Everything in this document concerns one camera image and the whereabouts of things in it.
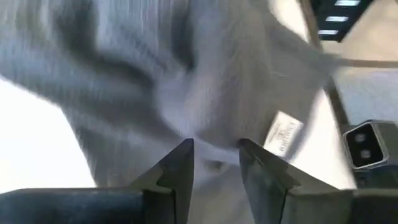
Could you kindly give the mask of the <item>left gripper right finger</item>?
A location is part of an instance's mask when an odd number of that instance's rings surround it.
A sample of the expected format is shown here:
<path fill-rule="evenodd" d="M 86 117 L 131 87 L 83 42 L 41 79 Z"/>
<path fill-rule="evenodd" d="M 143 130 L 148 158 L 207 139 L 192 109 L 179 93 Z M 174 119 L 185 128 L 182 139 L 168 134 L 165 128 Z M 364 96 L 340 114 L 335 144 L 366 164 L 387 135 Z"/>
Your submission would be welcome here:
<path fill-rule="evenodd" d="M 337 189 L 265 150 L 239 141 L 241 176 L 256 223 L 340 223 Z"/>

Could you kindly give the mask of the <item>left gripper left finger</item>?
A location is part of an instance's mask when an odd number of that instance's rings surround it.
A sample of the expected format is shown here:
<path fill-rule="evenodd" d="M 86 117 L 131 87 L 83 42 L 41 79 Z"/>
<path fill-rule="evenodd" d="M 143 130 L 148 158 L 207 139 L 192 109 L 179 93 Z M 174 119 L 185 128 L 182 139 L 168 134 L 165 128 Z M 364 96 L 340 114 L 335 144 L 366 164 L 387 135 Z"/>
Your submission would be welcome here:
<path fill-rule="evenodd" d="M 185 139 L 129 186 L 142 192 L 145 224 L 186 224 L 195 166 L 193 139 Z"/>

